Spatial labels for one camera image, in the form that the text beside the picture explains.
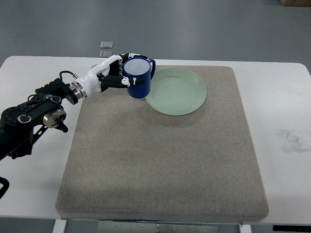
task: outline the white table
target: white table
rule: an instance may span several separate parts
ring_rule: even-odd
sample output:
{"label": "white table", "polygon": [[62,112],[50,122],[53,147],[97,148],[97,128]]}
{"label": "white table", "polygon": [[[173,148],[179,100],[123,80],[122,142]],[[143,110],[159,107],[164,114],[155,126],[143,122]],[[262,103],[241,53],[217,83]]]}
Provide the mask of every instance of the white table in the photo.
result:
{"label": "white table", "polygon": [[[9,57],[0,69],[0,111],[16,106],[58,77],[61,70],[85,75],[103,58]],[[232,67],[253,139],[269,215],[261,224],[311,223],[311,76],[295,63],[156,60],[158,65]],[[72,77],[65,76],[70,83]],[[49,129],[33,154],[0,161],[10,188],[0,199],[0,216],[53,218],[81,101],[64,100],[68,133]]]}

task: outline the robotic arm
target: robotic arm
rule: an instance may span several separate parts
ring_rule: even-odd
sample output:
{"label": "robotic arm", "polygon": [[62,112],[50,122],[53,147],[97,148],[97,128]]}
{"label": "robotic arm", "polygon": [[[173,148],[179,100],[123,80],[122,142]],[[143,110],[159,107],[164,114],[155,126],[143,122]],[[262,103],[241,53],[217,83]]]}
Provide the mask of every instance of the robotic arm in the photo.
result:
{"label": "robotic arm", "polygon": [[[67,132],[64,124],[66,112],[61,106],[67,99],[76,104],[79,99],[90,97],[95,92],[103,92],[109,87],[127,88],[123,82],[123,65],[133,57],[145,56],[127,53],[112,55],[107,60],[94,66],[86,76],[79,78],[70,71],[62,71],[59,78],[35,90],[27,101],[4,110],[0,119],[0,160],[6,156],[13,159],[32,153],[34,143],[48,128]],[[70,73],[74,77],[71,84],[62,81],[62,74]],[[143,82],[143,78],[129,79],[130,85]],[[42,125],[34,133],[34,127]]]}

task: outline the blue mug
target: blue mug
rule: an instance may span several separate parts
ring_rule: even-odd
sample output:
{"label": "blue mug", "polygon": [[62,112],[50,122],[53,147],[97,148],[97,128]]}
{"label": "blue mug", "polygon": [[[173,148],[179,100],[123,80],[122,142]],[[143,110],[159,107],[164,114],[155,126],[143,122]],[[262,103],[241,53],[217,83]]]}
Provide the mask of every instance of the blue mug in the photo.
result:
{"label": "blue mug", "polygon": [[130,85],[127,92],[130,96],[141,99],[146,97],[150,92],[150,80],[155,74],[156,62],[153,59],[134,57],[127,60],[123,65],[123,71],[127,78],[144,78],[144,82]]}

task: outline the cardboard box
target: cardboard box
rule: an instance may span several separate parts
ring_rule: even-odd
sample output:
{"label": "cardboard box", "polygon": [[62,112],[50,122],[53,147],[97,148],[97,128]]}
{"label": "cardboard box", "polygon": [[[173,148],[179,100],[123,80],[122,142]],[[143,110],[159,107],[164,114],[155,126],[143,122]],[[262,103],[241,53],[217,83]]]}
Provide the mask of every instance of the cardboard box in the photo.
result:
{"label": "cardboard box", "polygon": [[311,0],[281,0],[283,6],[311,6]]}

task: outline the glass plate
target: glass plate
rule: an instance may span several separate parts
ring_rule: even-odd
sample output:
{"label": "glass plate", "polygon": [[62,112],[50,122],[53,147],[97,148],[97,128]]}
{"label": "glass plate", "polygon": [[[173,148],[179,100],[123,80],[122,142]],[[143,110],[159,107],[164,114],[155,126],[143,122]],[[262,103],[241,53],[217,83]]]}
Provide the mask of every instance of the glass plate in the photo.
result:
{"label": "glass plate", "polygon": [[206,87],[199,76],[187,69],[170,67],[155,72],[146,101],[161,113],[181,116],[198,109],[205,98]]}

